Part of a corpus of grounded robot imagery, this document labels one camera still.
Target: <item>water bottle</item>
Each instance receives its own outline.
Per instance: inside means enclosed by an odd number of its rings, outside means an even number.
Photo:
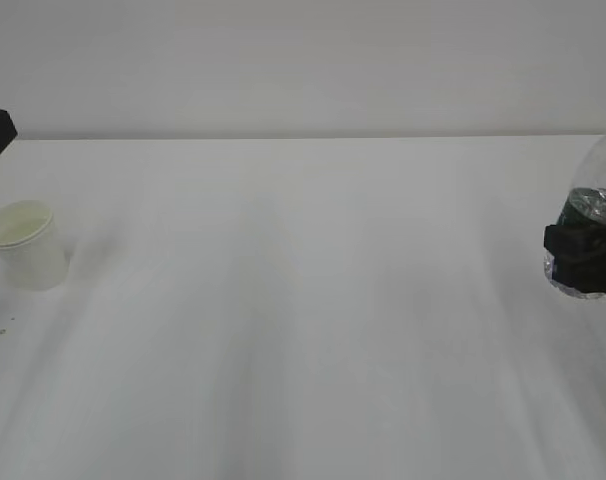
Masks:
[[[606,227],[606,135],[589,151],[578,167],[557,225]],[[598,292],[582,292],[554,278],[554,257],[546,251],[544,271],[547,279],[562,292],[576,298],[599,298]]]

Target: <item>white paper cup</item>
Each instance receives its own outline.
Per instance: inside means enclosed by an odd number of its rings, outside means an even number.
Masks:
[[[47,290],[67,275],[67,259],[50,208],[24,200],[0,209],[0,257],[10,283],[28,290]]]

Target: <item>white wall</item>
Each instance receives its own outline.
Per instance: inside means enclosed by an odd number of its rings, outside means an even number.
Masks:
[[[592,132],[606,0],[0,0],[25,137]]]

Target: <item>cup rim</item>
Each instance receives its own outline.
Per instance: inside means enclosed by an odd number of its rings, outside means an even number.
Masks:
[[[44,211],[47,211],[47,218],[39,226],[39,228],[31,232],[29,235],[26,235],[25,237],[21,238],[20,240],[9,243],[0,243],[0,250],[15,248],[34,240],[36,237],[38,237],[45,231],[45,229],[50,225],[50,223],[52,223],[52,219],[54,218],[54,213],[52,212],[52,209],[48,207],[45,203],[40,202],[38,200],[20,200],[18,202],[10,203],[9,205],[5,205],[4,207],[0,208],[0,217],[6,215],[11,210],[28,205],[36,206],[38,208],[42,208]]]

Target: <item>table surface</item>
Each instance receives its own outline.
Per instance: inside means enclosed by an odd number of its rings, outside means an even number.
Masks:
[[[606,479],[606,299],[542,273],[592,136],[19,141],[0,479]]]

